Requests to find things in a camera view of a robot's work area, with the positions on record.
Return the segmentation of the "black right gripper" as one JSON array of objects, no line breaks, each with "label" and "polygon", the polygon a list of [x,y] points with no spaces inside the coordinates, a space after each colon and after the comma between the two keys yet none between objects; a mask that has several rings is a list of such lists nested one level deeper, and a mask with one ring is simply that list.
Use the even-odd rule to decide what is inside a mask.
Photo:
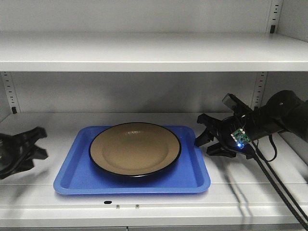
[{"label": "black right gripper", "polygon": [[250,144],[240,148],[231,134],[243,125],[235,116],[229,116],[223,120],[218,120],[207,114],[201,114],[197,118],[198,124],[205,126],[204,132],[196,137],[194,145],[197,147],[203,146],[216,138],[218,143],[207,148],[206,153],[209,156],[225,156],[234,158],[236,154],[245,155],[246,159],[255,157],[255,150]]}]

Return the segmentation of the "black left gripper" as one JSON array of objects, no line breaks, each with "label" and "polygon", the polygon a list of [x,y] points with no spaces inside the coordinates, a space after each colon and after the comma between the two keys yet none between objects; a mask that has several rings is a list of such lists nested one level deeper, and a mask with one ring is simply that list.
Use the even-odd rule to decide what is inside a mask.
[{"label": "black left gripper", "polygon": [[46,159],[48,154],[45,149],[33,148],[37,140],[46,137],[46,130],[42,127],[13,136],[0,134],[0,179],[32,169],[32,159]]}]

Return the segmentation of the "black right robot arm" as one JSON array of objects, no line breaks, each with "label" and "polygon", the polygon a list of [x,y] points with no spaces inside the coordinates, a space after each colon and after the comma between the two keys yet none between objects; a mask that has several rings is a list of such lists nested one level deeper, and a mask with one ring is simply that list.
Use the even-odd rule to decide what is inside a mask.
[{"label": "black right robot arm", "polygon": [[198,124],[205,125],[205,131],[195,139],[195,146],[218,140],[207,148],[210,156],[234,158],[244,154],[251,159],[255,150],[250,142],[285,131],[308,140],[308,103],[291,90],[279,91],[254,110],[230,93],[222,101],[233,111],[232,116],[218,120],[201,114],[197,118]]}]

